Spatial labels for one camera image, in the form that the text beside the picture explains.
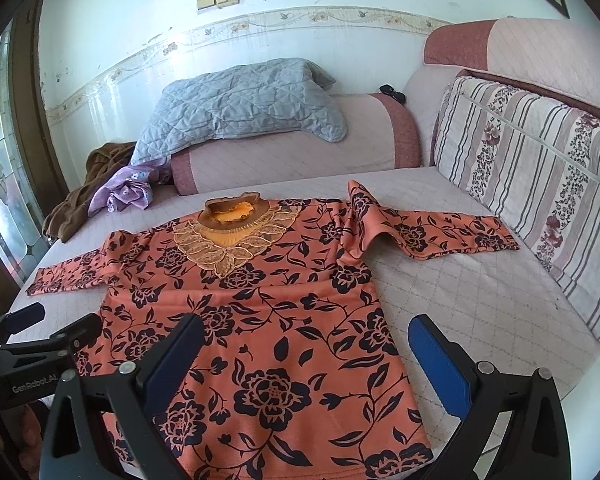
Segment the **purple floral garment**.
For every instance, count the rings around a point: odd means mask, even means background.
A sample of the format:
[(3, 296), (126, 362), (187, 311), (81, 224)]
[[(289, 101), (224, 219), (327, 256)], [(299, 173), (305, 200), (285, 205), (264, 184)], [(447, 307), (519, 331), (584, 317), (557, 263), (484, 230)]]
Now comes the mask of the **purple floral garment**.
[(124, 166), (97, 189), (87, 215), (94, 217), (103, 209), (120, 212), (129, 206), (146, 209), (154, 199), (154, 187), (168, 183), (170, 177), (170, 162), (166, 159)]

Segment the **stained glass wooden door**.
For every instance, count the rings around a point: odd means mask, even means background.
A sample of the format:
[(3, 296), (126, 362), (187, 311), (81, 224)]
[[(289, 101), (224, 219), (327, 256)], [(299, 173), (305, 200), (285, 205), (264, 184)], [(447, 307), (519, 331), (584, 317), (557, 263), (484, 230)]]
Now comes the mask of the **stained glass wooden door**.
[(42, 102), (42, 6), (26, 0), (0, 35), (0, 313), (48, 251), (44, 219), (68, 193)]

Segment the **orange floral black-print blouse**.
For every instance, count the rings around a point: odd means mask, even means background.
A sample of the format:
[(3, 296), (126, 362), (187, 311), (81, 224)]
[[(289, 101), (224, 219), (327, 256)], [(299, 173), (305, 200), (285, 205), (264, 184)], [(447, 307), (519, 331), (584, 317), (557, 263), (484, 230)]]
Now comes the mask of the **orange floral black-print blouse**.
[(344, 200), (240, 200), (36, 272), (30, 295), (104, 286), (79, 371), (140, 359), (186, 314), (202, 346), (155, 424), (196, 479), (385, 479), (432, 459), (364, 262), (379, 235), (407, 257), (517, 244), (491, 216), (395, 210), (358, 182)]

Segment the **black sunglasses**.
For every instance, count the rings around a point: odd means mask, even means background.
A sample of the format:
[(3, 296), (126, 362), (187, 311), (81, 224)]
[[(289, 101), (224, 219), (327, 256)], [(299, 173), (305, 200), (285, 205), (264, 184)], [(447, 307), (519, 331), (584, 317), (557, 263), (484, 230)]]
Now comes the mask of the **black sunglasses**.
[(395, 100), (402, 106), (406, 104), (406, 96), (404, 93), (400, 91), (396, 91), (395, 88), (391, 84), (383, 84), (379, 87), (379, 92), (384, 96), (388, 96), (389, 98)]

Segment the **pink quilted sofa bed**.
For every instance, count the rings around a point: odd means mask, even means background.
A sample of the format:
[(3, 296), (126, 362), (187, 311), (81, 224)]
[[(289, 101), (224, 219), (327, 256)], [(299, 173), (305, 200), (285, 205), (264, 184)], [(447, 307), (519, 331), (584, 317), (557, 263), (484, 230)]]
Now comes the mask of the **pink quilted sofa bed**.
[[(387, 235), (376, 237), (364, 252), (432, 454), (450, 430), (434, 426), (434, 404), (427, 400), (424, 375), (406, 350), (411, 315), (424, 311), (438, 318), (478, 356), (498, 367), (516, 373), (551, 368), (560, 392), (569, 391), (600, 353), (600, 342), (524, 241), (434, 164), (443, 96), (461, 76), (509, 84), (600, 118), (600, 32), (568, 21), (538, 18), (501, 18), (435, 30), (426, 41), (422, 67), (406, 88), (411, 103), (408, 116), (416, 124), (426, 159), (419, 168), (349, 176), (338, 168), (335, 157), (308, 150), (283, 150), (265, 160), (252, 148), (241, 148), (214, 159), (215, 173), (228, 177), (225, 197), (240, 200), (246, 188), (255, 185), (262, 202), (344, 200), (349, 183), (358, 182), (382, 206), (491, 216), (513, 235), (516, 248), (498, 252), (416, 260)], [(138, 233), (203, 210), (204, 196), (196, 195), (174, 200), (151, 220), (117, 221), (110, 228), (85, 230), (83, 249), (56, 247), (46, 268), (98, 249), (112, 232)], [(29, 287), (29, 297), (50, 300), (53, 312), (72, 316), (89, 310), (99, 315), (106, 294), (104, 286), (95, 286), (30, 295)]]

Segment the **grey quilted blanket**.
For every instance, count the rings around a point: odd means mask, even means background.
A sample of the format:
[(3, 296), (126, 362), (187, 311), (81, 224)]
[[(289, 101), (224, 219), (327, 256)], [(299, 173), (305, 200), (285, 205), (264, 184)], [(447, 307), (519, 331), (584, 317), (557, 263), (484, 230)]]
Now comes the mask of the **grey quilted blanket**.
[(327, 89), (335, 79), (305, 58), (274, 58), (171, 82), (138, 137), (133, 166), (217, 140), (303, 131), (337, 143), (347, 122)]

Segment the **brown garment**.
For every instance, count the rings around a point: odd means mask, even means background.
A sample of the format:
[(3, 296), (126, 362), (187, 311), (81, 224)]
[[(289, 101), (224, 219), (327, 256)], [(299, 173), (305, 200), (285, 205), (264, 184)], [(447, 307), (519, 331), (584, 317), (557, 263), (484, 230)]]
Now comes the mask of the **brown garment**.
[(83, 184), (71, 191), (46, 216), (43, 234), (51, 240), (68, 242), (87, 222), (88, 206), (96, 191), (130, 162), (134, 148), (134, 142), (105, 143), (92, 151), (85, 163)]

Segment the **striped floral pillow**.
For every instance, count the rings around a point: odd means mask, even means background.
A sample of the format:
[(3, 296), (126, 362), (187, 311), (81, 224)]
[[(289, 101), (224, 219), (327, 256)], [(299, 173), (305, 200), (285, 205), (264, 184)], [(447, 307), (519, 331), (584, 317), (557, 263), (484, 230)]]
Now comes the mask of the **striped floral pillow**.
[(434, 164), (524, 241), (600, 342), (600, 118), (461, 76), (443, 96)]

